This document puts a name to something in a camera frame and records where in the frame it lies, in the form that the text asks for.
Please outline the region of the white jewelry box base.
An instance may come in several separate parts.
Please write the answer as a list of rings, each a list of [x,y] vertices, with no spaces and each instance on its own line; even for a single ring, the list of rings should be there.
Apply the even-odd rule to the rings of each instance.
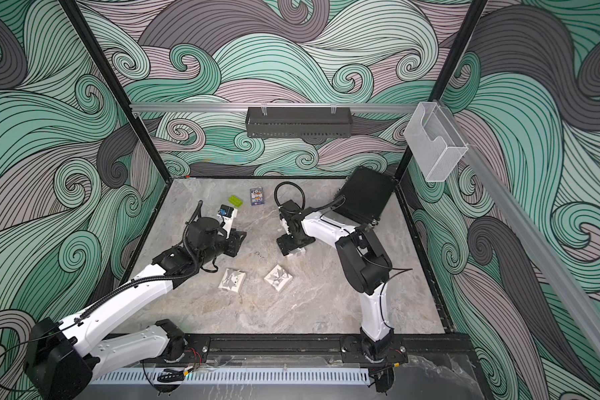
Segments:
[[[292,258],[292,257],[300,257],[302,255],[305,255],[306,253],[306,249],[305,248],[296,248],[294,250],[291,250],[286,257],[287,258]]]

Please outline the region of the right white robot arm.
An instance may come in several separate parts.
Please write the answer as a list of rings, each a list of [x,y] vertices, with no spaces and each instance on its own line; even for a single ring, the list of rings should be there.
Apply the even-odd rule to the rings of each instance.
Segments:
[[[306,246],[320,241],[337,251],[343,274],[357,293],[362,308],[361,347],[371,363],[385,361],[393,341],[394,328],[389,325],[387,283],[393,278],[393,264],[368,225],[353,226],[326,215],[346,203],[338,194],[330,203],[308,207],[302,188],[290,181],[279,183],[273,191],[280,223],[285,234],[277,239],[283,256],[299,253]]]

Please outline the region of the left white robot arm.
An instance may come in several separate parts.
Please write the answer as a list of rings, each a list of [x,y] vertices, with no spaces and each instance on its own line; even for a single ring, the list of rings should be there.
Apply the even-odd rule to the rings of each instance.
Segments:
[[[23,371],[43,399],[74,399],[91,381],[143,360],[177,363],[188,342],[171,320],[136,333],[108,335],[137,311],[170,293],[201,271],[215,273],[218,256],[237,255],[246,234],[233,227],[238,211],[222,205],[215,218],[197,207],[179,243],[156,256],[138,275],[85,309],[59,322],[36,323]]]

